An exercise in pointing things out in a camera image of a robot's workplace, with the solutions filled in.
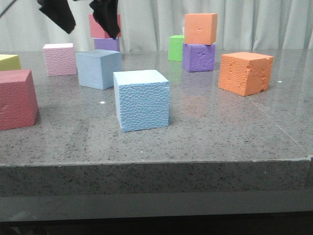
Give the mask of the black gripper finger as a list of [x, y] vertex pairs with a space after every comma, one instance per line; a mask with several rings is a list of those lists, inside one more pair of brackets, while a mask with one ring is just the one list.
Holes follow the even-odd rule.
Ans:
[[37, 0], [39, 10], [56, 23], [67, 34], [70, 34], [76, 22], [67, 0]]
[[116, 39], [120, 33], [117, 20], [118, 0], [93, 0], [89, 6], [93, 10], [93, 17], [108, 35]]

